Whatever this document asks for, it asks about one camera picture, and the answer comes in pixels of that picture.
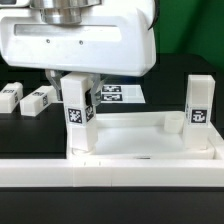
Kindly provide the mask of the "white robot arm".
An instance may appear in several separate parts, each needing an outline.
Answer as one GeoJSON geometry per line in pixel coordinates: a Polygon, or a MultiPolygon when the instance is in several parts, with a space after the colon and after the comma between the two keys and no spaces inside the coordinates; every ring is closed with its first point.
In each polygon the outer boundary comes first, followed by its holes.
{"type": "Polygon", "coordinates": [[[0,0],[0,55],[38,68],[62,97],[65,71],[141,77],[156,62],[157,0],[0,0]]]}

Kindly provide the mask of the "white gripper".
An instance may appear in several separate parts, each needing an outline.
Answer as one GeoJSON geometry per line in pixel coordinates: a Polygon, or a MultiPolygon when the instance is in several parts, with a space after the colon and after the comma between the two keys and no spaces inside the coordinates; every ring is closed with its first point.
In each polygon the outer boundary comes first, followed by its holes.
{"type": "Polygon", "coordinates": [[[86,104],[98,106],[107,76],[142,76],[156,62],[157,0],[0,0],[0,56],[46,69],[63,100],[62,71],[91,74],[86,104]]]}

